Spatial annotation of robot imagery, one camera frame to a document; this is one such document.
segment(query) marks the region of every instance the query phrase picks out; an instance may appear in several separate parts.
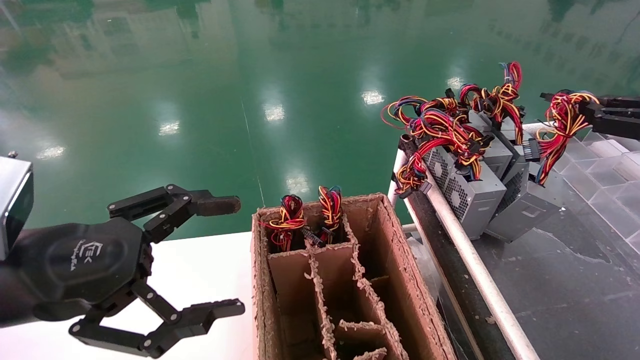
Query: cardboard box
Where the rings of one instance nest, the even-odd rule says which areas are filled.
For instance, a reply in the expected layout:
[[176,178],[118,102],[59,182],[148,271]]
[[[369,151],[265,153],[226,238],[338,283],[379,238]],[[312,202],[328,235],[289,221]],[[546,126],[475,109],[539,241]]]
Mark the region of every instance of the cardboard box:
[[[254,358],[454,360],[402,227],[381,193],[342,200],[346,242],[270,254],[278,208],[253,216]],[[305,204],[312,226],[318,202]]]

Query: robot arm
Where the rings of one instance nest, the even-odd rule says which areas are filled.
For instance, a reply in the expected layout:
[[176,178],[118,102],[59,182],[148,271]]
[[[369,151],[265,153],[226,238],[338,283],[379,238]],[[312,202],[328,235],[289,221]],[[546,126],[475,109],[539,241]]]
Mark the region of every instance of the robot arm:
[[[540,97],[551,101],[555,94],[542,93]],[[600,134],[640,140],[640,97],[598,96],[598,102],[583,101],[578,111]]]
[[[0,157],[0,165],[10,161],[25,165]],[[27,179],[33,184],[30,164],[20,168],[29,171],[13,171],[11,183]],[[215,319],[244,313],[244,304],[237,299],[179,311],[147,285],[154,260],[151,243],[163,241],[193,215],[237,212],[237,197],[213,197],[206,190],[187,191],[169,184],[110,204],[111,220],[102,224],[21,231],[33,204],[33,185],[9,187],[7,173],[2,176],[3,189],[14,190],[6,197],[11,200],[0,204],[6,249],[6,258],[0,261],[0,327],[85,315],[69,329],[81,342],[157,358],[183,338],[207,334]],[[154,213],[142,229],[132,223]],[[104,317],[119,313],[135,299],[163,319],[156,330],[136,334],[100,325]]]

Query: white tabletop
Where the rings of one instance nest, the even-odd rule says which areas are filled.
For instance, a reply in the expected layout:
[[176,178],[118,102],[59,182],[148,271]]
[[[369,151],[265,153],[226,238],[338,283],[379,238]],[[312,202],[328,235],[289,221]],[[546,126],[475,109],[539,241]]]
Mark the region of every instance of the white tabletop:
[[[216,320],[207,335],[180,340],[162,356],[172,359],[251,359],[251,233],[165,241],[153,245],[153,275],[148,284],[175,308],[224,299],[240,299],[241,316]],[[0,329],[0,359],[135,360],[140,356],[89,347],[68,334],[77,318]],[[140,333],[161,320],[139,300],[102,325]]]

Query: metal rail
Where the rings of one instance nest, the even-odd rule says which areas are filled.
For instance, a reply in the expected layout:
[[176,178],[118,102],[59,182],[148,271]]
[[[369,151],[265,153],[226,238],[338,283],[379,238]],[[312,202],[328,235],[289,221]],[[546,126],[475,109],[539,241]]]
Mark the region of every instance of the metal rail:
[[[405,161],[406,156],[404,155],[404,152],[402,150],[398,150],[396,163],[394,163],[394,170],[400,168]],[[431,189],[427,193],[427,198],[438,213],[444,229],[447,231],[451,241],[460,253],[460,258],[464,262],[469,275],[475,282],[480,294],[486,302],[487,307],[491,311],[495,322],[500,328],[500,331],[502,332],[502,335],[509,345],[514,357],[517,360],[540,360],[527,335],[522,330],[518,320],[511,311],[511,308],[504,300],[502,293],[493,281],[493,278],[476,252],[471,240],[469,240],[469,237],[464,232],[462,225],[460,225],[456,215],[451,210],[451,207],[442,195],[442,192],[436,185],[435,180],[429,171],[427,171],[427,181],[432,184]],[[387,194],[389,201],[392,204],[395,204],[397,200],[397,194],[394,190],[395,184],[392,182],[392,186],[389,188],[389,192]],[[419,225],[413,206],[406,199],[404,203],[417,226],[418,232],[424,241],[428,241],[424,231]]]

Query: logo on robot hand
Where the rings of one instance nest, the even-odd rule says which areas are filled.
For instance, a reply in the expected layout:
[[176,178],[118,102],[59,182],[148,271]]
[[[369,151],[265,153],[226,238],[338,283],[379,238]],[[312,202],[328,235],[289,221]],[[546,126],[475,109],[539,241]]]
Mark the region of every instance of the logo on robot hand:
[[83,245],[85,241],[85,239],[80,240],[74,248],[74,253],[71,255],[71,271],[76,269],[76,264],[79,259],[84,258],[83,263],[86,264],[93,262],[92,257],[100,255],[100,251],[102,250],[101,243],[92,241]]

